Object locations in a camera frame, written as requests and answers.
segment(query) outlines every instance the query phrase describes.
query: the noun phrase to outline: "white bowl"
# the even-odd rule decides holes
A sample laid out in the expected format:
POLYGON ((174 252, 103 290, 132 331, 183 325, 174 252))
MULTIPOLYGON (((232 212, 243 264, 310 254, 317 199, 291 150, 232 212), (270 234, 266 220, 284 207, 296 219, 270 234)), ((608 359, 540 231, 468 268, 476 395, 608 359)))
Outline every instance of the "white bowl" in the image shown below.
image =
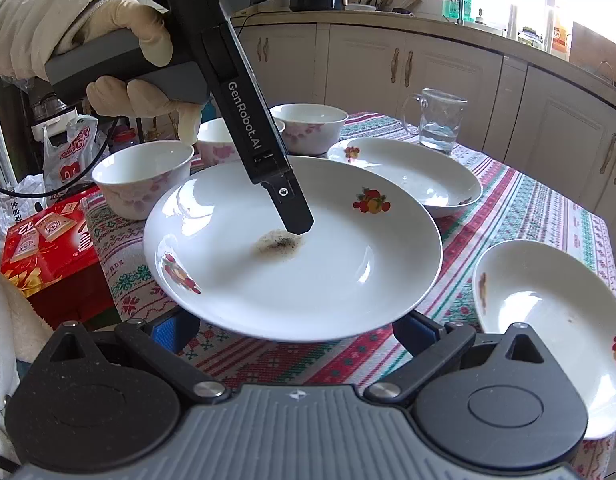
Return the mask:
POLYGON ((144 255, 163 290, 207 322, 279 341, 340 339, 412 310, 441 268, 428 212, 368 171, 289 161, 314 216, 300 237, 283 230, 242 164, 204 170, 162 197, 144 255))
MULTIPOLYGON (((279 133, 282 134, 285 130, 285 123, 275 119, 275 124, 279 133)), ((201 160, 207 168, 241 160, 223 117, 201 124, 195 144, 201 160)))
POLYGON ((339 140, 348 114, 326 105, 279 105, 270 110, 273 117, 285 123, 281 135, 291 153, 321 155, 339 140))
POLYGON ((528 323, 581 395, 589 440, 616 431, 616 297, 568 253, 539 242, 491 247, 472 277, 486 333, 528 323))
POLYGON ((113 153, 92 170, 92 180, 119 216, 145 220, 171 187, 190 176, 192 146, 178 140, 144 142, 113 153))
POLYGON ((469 208, 483 195, 483 186, 468 168, 443 153, 403 140, 342 140, 328 150, 328 158, 394 182, 422 203, 432 218, 469 208))

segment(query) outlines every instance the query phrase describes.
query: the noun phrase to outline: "table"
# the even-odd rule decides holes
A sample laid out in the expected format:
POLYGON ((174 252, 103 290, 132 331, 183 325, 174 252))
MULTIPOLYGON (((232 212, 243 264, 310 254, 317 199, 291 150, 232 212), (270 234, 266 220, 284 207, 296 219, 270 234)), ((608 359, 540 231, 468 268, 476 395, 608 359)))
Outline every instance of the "table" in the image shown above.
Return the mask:
MULTIPOLYGON (((396 119, 355 114, 342 138, 409 137, 396 119)), ((456 146, 452 156, 474 171, 484 195, 469 210, 436 220, 443 240, 443 265, 437 284, 417 310, 439 322, 478 325, 472 297, 473 267, 489 247, 526 238, 557 247, 581 260, 616 294, 616 268, 604 222, 559 193, 488 156, 456 146)), ((194 161, 193 171, 200 170, 194 161)), ((152 279, 142 248, 144 222, 116 216, 101 193, 84 199, 86 220, 101 266, 122 319, 151 320, 175 303, 152 279)), ((386 326, 342 341, 318 344, 276 343, 227 332, 201 320, 201 328, 181 357, 227 386, 242 383, 354 383, 363 389, 411 357, 386 326)), ((572 461, 590 480, 607 469, 614 437, 584 442, 572 461)))

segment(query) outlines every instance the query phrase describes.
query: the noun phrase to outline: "blue gripper pad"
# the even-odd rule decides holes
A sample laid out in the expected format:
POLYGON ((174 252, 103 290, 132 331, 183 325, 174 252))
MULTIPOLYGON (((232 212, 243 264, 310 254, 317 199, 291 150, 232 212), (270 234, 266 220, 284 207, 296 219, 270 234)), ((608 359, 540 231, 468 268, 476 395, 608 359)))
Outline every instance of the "blue gripper pad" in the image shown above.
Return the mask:
POLYGON ((392 323, 392 332, 412 356, 421 354, 445 335, 442 325, 415 310, 392 323))
POLYGON ((199 326, 198 317, 181 307, 175 307, 151 321, 148 333, 153 341, 177 354, 197 335, 199 326))

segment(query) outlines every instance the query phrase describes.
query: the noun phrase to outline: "pink floral bowl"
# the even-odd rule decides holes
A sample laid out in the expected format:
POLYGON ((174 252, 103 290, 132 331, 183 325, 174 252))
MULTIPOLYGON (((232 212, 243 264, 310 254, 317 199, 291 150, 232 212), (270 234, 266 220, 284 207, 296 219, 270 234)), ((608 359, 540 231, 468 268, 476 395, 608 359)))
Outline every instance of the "pink floral bowl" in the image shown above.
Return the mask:
POLYGON ((194 154, 178 140, 137 144, 99 162, 92 180, 120 217, 146 220, 165 192, 190 176, 194 154))
MULTIPOLYGON (((282 134, 285 130, 283 121, 275 119, 275 124, 279 133, 282 134)), ((196 146, 201 160, 207 168, 241 160, 223 118, 208 121, 200 126, 196 146)))
POLYGON ((279 105, 270 110, 272 117, 285 123, 283 142, 291 153, 321 155, 339 142, 348 114, 326 105, 279 105))

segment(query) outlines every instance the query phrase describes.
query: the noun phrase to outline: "water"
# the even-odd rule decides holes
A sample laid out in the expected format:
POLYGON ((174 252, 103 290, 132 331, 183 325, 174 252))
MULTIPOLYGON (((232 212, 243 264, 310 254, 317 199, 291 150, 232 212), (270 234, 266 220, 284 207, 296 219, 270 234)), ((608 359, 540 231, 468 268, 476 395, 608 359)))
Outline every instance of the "water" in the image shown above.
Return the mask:
POLYGON ((428 148, 443 153, 450 153, 454 148, 458 132, 449 126, 427 123, 419 128, 419 142, 428 148))

